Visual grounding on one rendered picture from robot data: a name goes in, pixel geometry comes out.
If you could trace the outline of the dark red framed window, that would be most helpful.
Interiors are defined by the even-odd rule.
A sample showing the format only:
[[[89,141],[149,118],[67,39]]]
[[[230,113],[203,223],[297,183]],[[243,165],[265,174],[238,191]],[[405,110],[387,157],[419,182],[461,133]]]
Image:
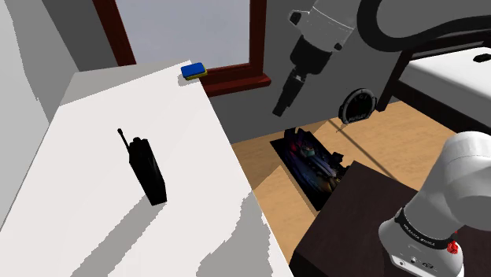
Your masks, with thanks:
[[[119,66],[134,65],[127,33],[116,0],[91,0]],[[267,0],[249,0],[249,62],[208,70],[199,80],[209,97],[267,87],[271,79],[264,73],[264,40]]]

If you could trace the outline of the blue and yellow sponge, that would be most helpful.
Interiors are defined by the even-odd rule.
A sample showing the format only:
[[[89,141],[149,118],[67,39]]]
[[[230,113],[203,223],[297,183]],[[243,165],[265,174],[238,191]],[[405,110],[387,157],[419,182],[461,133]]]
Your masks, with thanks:
[[[201,78],[202,76],[208,75],[207,69],[201,62],[183,66],[181,73],[185,80]]]

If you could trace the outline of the dark framed bed, white mattress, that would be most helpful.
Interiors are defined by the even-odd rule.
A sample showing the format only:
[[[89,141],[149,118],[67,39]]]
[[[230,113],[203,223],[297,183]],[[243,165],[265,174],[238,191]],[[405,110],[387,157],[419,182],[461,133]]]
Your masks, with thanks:
[[[444,35],[401,53],[376,110],[395,97],[455,133],[491,135],[491,28]]]

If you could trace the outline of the black walkie-talkie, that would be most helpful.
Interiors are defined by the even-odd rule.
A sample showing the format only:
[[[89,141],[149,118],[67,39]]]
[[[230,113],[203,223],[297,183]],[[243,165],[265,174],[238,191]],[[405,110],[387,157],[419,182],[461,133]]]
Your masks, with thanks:
[[[128,151],[129,164],[151,205],[165,203],[167,192],[164,178],[146,138],[134,137],[128,143],[121,128],[117,129]]]

